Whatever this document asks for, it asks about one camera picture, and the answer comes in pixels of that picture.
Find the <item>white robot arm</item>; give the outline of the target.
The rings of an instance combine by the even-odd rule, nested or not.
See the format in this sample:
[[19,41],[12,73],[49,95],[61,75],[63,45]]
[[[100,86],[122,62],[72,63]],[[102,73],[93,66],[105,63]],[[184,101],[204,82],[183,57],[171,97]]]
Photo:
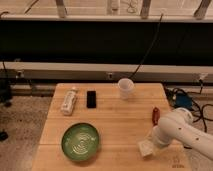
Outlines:
[[178,140],[213,160],[213,135],[196,129],[192,122],[193,115],[189,110],[176,108],[158,120],[148,142],[152,147],[162,149],[168,147],[173,140]]

